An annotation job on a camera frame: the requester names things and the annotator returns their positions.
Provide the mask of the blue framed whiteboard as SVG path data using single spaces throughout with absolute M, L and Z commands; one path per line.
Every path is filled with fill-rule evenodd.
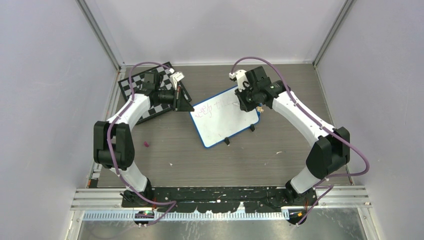
M 260 121 L 257 110 L 245 112 L 240 106 L 235 91 L 237 86 L 226 89 L 193 106 L 190 117 L 205 148 L 211 148 L 229 138 L 250 129 Z

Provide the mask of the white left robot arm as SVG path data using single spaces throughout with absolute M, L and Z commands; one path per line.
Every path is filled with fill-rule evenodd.
M 172 71 L 171 88 L 161 89 L 163 76 L 158 72 L 146 72 L 144 82 L 131 90 L 130 99 L 106 121 L 97 121 L 93 127 L 93 158 L 97 164 L 115 172 L 134 200 L 141 207 L 153 202 L 150 180 L 141 173 L 135 163 L 135 147 L 132 129 L 152 106 L 169 105 L 176 112 L 192 112 L 193 106 L 184 97 L 180 81 L 182 72 Z

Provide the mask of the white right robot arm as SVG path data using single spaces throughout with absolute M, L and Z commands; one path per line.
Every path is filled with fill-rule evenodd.
M 229 79 L 237 83 L 234 94 L 242 111 L 267 106 L 285 117 L 311 146 L 305 167 L 285 184 L 285 202 L 299 205 L 307 191 L 350 161 L 349 131 L 320 119 L 282 80 L 271 81 L 262 66 L 231 72 Z

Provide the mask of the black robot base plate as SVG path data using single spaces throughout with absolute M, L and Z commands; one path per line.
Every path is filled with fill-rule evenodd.
M 156 187 L 148 198 L 154 204 L 142 200 L 135 193 L 125 190 L 123 208 L 152 208 L 160 213 L 169 209 L 168 202 L 175 201 L 172 213 L 234 213 L 244 207 L 246 213 L 275 213 L 282 207 L 295 206 L 304 209 L 316 200 L 312 189 L 289 199 L 284 187 L 232 186 L 232 187 Z

